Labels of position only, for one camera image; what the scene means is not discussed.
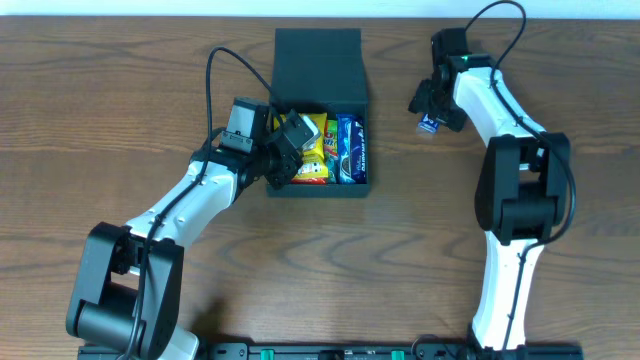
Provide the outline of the small blue Eclipse pack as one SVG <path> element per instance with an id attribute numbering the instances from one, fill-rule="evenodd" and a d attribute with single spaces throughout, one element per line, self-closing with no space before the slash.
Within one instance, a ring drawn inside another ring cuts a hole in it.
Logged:
<path id="1" fill-rule="evenodd" d="M 416 132 L 419 134 L 435 135 L 439 127 L 439 122 L 432 120 L 428 114 L 425 114 L 419 121 Z"/>

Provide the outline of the yellow snack bag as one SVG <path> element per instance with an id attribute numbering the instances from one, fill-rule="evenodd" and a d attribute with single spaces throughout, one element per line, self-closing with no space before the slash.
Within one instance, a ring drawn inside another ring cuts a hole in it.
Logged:
<path id="1" fill-rule="evenodd" d="M 320 138 L 316 141 L 315 146 L 313 148 L 307 151 L 303 151 L 302 153 L 303 164 L 297 170 L 297 173 L 294 177 L 296 176 L 300 178 L 327 177 L 328 179 L 328 168 L 325 164 L 325 156 L 324 156 L 324 149 L 323 149 L 324 131 L 325 131 L 326 121 L 328 119 L 328 114 L 327 113 L 315 113 L 315 114 L 302 113 L 301 115 L 309 116 L 310 119 L 313 120 L 317 125 L 321 135 L 320 135 Z"/>

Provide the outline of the red snack bag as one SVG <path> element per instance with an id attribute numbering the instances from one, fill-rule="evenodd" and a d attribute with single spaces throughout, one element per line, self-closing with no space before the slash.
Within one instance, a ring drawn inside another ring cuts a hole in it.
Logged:
<path id="1" fill-rule="evenodd" d="M 290 183 L 298 185 L 326 185 L 328 183 L 327 180 L 327 177 L 300 178 L 296 176 Z"/>

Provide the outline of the Haribo worms gummy bag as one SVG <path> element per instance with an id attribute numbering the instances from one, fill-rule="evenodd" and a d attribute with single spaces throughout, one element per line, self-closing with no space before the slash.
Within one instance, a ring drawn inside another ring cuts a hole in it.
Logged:
<path id="1" fill-rule="evenodd" d="M 327 120 L 324 132 L 324 156 L 325 164 L 328 168 L 328 180 L 329 184 L 338 183 L 338 122 L 336 120 Z"/>

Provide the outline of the blue Oreo cookie pack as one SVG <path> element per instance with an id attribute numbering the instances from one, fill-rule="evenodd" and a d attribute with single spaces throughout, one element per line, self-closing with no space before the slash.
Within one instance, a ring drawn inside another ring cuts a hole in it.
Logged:
<path id="1" fill-rule="evenodd" d="M 351 125 L 353 118 L 349 114 L 339 114 L 337 124 L 338 135 L 338 170 L 341 184 L 354 184 L 351 175 Z"/>

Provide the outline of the Cadbury Dairy Milk bar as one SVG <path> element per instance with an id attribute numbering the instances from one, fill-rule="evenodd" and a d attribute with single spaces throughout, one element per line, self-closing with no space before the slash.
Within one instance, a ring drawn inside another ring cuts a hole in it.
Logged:
<path id="1" fill-rule="evenodd" d="M 366 182 L 366 142 L 363 125 L 358 121 L 351 122 L 350 135 L 350 169 L 355 183 Z"/>

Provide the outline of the dark green box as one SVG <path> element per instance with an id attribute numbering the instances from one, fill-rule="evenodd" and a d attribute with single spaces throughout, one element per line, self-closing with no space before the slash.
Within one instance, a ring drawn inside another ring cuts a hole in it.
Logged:
<path id="1" fill-rule="evenodd" d="M 281 113 L 357 116 L 368 127 L 368 84 L 358 29 L 278 28 L 271 101 Z"/>

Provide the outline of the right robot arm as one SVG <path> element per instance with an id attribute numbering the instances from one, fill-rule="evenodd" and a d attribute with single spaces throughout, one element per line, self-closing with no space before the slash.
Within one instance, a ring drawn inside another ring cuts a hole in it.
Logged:
<path id="1" fill-rule="evenodd" d="M 471 122 L 486 146 L 474 211 L 487 244 L 470 354 L 522 359 L 529 292 L 544 246 L 571 200 L 570 144 L 520 106 L 487 55 L 436 55 L 409 109 L 459 132 Z"/>

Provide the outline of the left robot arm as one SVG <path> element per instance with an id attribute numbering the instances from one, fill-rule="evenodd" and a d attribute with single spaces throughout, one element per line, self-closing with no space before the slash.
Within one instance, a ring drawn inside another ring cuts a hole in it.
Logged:
<path id="1" fill-rule="evenodd" d="M 209 127 L 185 175 L 156 204 L 121 226 L 101 222 L 89 232 L 67 333 L 95 345 L 94 357 L 201 358 L 200 338 L 177 323 L 185 252 L 255 181 L 287 185 L 322 133 L 307 115 L 235 98 L 227 125 Z"/>

